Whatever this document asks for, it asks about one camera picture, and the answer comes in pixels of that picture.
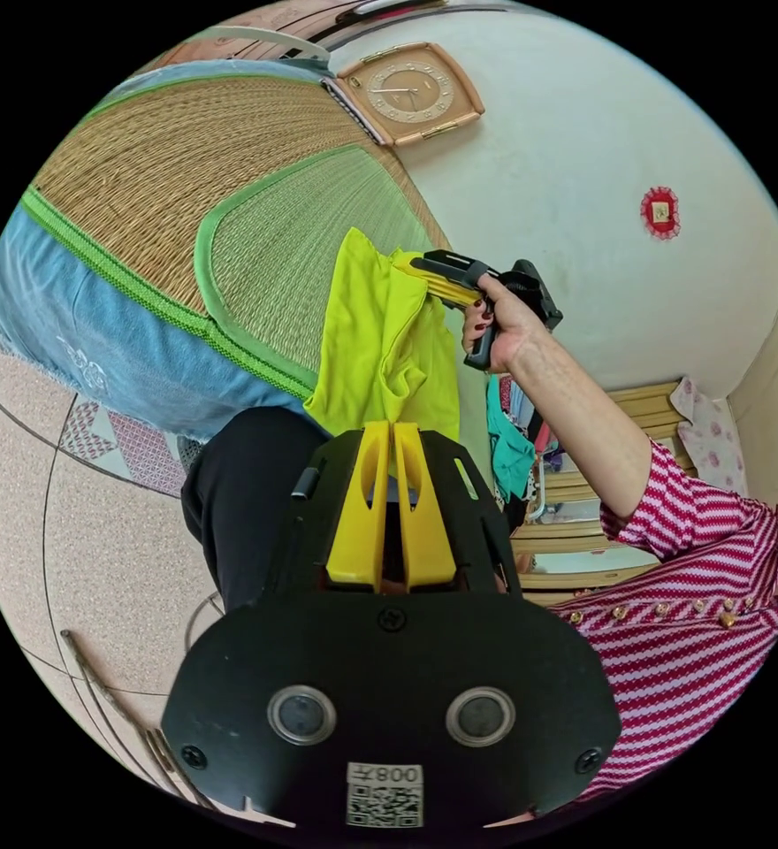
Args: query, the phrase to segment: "woman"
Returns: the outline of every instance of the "woman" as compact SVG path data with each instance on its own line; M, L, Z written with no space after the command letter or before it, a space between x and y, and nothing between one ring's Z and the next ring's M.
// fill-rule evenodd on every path
M660 566L554 608L599 654L622 734L577 803L624 788L695 743L778 639L778 508L683 474L497 280L469 307L470 349L497 319L492 371L509 372L602 500L611 540ZM183 488L227 610L256 600L292 487L324 437L283 409L239 414Z

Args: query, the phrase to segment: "yellow clip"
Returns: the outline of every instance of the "yellow clip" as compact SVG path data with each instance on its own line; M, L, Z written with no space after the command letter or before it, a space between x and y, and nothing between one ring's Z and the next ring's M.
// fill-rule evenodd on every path
M450 583L457 567L427 469L418 427L401 422L394 426L393 432L398 465L400 538L409 593L417 586ZM418 496L415 507L410 504L410 488Z
M470 304L483 297L483 294L477 289L467 289L459 283L453 283L451 280L440 277L438 274L423 271L420 268L410 264L409 259L401 260L396 264L399 271L409 274L410 277L418 277L427 284L428 294L435 295L445 301L449 301L458 307L468 307Z
M327 574L337 584L371 585L380 592L389 479L389 423L365 425L342 505ZM369 494L374 495L369 507Z

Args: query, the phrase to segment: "striped shirt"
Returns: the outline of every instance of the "striped shirt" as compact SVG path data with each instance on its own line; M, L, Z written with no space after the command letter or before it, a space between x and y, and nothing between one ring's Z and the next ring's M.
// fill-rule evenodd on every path
M778 508L685 475L652 443L652 472L613 541L660 565L550 608L599 654L622 734L576 800L618 790L668 763L739 698L778 639Z

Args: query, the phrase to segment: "yellow-green cloth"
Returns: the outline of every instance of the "yellow-green cloth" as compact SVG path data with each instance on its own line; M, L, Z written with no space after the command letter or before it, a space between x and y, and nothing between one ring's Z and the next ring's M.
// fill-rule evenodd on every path
M384 256L359 230L336 257L324 316L316 391L304 409L336 436L368 422L415 422L460 438L454 337L445 307L422 279Z

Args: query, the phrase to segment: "teal clothing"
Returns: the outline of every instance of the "teal clothing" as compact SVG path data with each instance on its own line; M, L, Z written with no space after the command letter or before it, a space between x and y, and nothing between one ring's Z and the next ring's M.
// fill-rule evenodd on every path
M504 415L496 375L490 378L486 391L486 420L492 443L492 473L501 497L504 501L509 501L511 495L523 499L537 452L533 443L528 442Z

